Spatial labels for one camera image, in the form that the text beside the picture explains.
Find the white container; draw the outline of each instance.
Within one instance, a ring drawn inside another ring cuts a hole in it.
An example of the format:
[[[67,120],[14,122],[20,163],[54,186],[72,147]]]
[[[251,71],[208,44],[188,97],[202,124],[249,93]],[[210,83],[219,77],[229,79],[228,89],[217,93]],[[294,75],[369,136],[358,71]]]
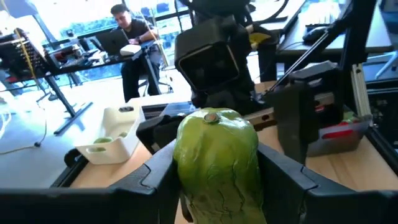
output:
[[[128,160],[139,142],[136,131],[145,121],[144,112],[138,103],[132,101],[120,107],[106,108],[97,138],[111,137],[106,143],[77,146],[79,152],[92,164],[117,164]]]

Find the person in dark shirt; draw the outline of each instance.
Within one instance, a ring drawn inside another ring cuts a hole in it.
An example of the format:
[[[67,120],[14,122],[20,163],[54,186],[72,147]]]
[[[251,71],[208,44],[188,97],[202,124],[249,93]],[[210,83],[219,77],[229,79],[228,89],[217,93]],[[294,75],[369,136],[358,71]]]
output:
[[[145,41],[158,38],[157,32],[152,24],[140,19],[132,18],[130,10],[123,4],[117,4],[111,8],[111,14],[118,23],[117,29],[123,29],[130,44],[139,45]],[[156,77],[159,78],[159,67],[162,55],[157,45],[149,50],[149,57],[152,62]],[[128,102],[131,98],[137,98],[139,75],[146,73],[142,60],[131,60],[126,62],[121,69],[123,80],[124,100]],[[148,86],[148,94],[153,95],[154,86]]]

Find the glass window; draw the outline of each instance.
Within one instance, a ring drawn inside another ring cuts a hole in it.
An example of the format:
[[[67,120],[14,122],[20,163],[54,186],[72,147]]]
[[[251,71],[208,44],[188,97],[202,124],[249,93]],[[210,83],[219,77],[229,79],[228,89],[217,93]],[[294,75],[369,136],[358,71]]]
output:
[[[67,30],[87,34],[116,25],[110,10],[121,0],[31,0],[56,39],[67,38]]]
[[[189,15],[180,16],[183,30],[191,29],[192,23]],[[162,40],[164,53],[169,61],[169,65],[174,64],[174,42],[175,38],[181,33],[180,24],[176,17],[157,21],[156,26],[159,30],[159,36]]]
[[[133,12],[140,12],[146,17],[159,17],[175,13],[174,0],[125,0],[128,8]],[[186,10],[187,7],[177,1],[178,11]]]
[[[0,21],[2,21],[0,31],[3,35],[11,34],[15,28],[20,28],[27,32],[32,41],[41,44],[47,43],[42,29],[33,16],[23,16],[16,19],[9,16],[6,11],[0,11]]]

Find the dark pants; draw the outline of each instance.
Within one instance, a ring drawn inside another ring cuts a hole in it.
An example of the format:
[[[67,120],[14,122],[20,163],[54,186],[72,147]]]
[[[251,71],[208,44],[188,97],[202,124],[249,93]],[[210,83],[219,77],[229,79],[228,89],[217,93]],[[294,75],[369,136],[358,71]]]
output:
[[[156,79],[159,79],[159,65],[160,65],[161,55],[157,52],[153,52],[150,55],[150,60],[152,63],[152,68],[155,71]],[[145,69],[145,65],[143,63],[147,63],[142,58],[137,60],[131,60],[122,66],[121,74],[123,80],[123,93],[124,93],[124,101],[128,102],[131,98],[140,97],[138,92],[138,81],[139,77],[142,74],[147,74]],[[148,86],[148,94],[153,95],[154,91],[153,88],[149,85]]]

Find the laptop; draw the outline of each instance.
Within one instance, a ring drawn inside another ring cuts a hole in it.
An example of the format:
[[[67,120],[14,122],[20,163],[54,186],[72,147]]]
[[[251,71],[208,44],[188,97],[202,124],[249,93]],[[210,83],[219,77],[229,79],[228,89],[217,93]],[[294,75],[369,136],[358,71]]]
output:
[[[129,39],[122,29],[98,34],[96,38],[108,55],[120,55],[120,49],[129,44]]]

